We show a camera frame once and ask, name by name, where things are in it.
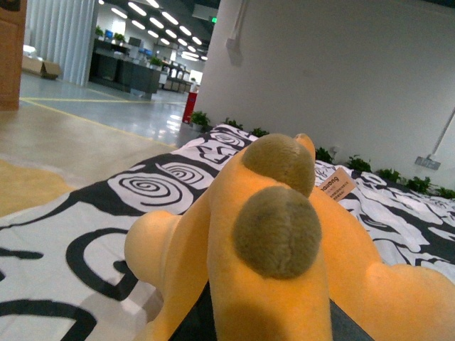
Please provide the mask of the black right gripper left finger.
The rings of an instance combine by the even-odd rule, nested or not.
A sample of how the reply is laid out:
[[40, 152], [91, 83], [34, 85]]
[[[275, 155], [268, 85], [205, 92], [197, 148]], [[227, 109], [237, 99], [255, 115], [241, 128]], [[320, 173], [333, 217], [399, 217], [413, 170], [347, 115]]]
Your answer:
[[209, 283], [204, 286], [198, 300], [169, 339], [173, 341], [217, 340]]

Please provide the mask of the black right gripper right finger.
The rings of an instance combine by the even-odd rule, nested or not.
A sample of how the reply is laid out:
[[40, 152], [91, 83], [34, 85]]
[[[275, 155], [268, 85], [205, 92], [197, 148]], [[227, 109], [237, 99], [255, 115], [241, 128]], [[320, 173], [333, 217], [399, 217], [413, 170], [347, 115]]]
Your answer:
[[333, 341], [373, 341], [373, 338], [330, 299]]

